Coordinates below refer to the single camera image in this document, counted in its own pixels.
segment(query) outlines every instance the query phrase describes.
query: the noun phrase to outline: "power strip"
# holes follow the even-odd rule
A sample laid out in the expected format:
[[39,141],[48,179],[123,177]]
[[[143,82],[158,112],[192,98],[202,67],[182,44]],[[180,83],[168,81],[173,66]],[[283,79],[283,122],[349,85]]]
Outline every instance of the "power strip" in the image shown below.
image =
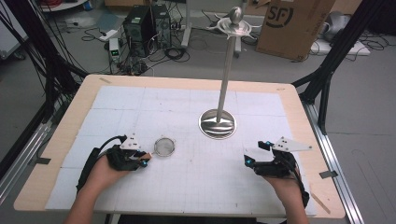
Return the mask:
[[106,35],[102,35],[101,37],[99,37],[99,39],[103,41],[107,41],[109,38],[111,38],[111,36],[115,35],[116,33],[117,33],[116,30],[110,30],[109,32],[106,33]]

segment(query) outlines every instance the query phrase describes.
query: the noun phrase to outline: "round metal base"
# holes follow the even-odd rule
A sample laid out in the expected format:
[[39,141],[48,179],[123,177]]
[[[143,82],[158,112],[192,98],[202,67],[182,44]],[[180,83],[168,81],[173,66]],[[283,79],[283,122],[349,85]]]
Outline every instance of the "round metal base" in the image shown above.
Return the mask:
[[225,139],[233,135],[236,130],[236,120],[232,114],[223,110],[220,122],[216,122],[217,109],[206,111],[199,118],[199,128],[204,135],[213,139]]

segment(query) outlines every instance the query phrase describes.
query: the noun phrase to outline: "metal pole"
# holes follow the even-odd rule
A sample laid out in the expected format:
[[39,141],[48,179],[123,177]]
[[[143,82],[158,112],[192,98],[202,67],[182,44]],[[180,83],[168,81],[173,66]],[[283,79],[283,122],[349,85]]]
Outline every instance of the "metal pole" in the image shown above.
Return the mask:
[[225,93],[227,92],[228,75],[230,73],[231,64],[233,62],[233,49],[235,48],[236,36],[231,36],[227,42],[227,52],[225,56],[223,78],[221,81],[221,90],[218,106],[218,114],[216,115],[216,122],[219,123],[221,120],[221,114],[224,107]]

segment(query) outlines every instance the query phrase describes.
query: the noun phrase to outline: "white device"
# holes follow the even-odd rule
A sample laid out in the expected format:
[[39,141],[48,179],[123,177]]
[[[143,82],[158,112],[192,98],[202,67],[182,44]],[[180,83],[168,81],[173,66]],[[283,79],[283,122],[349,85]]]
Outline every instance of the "white device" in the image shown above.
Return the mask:
[[108,52],[113,62],[120,60],[120,44],[117,38],[110,38],[108,40]]

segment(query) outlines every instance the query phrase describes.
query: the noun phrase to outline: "white paper sheet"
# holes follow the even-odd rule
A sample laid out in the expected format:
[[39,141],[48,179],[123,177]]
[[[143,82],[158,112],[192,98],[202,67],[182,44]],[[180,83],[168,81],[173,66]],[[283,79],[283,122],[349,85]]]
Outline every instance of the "white paper sheet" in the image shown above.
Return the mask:
[[[157,215],[284,216],[272,187],[244,164],[244,154],[271,161],[258,141],[292,139],[280,100],[274,93],[228,91],[224,109],[237,129],[225,140],[204,136],[198,118],[216,108],[219,91],[105,86],[67,154],[46,208],[69,209],[80,171],[94,147],[115,135],[135,133],[142,150],[152,152],[162,136],[176,141],[171,157],[154,155],[147,168],[125,176],[104,192],[95,210]],[[114,141],[106,148],[120,142]],[[304,177],[304,167],[300,166]],[[316,211],[312,202],[306,212]]]

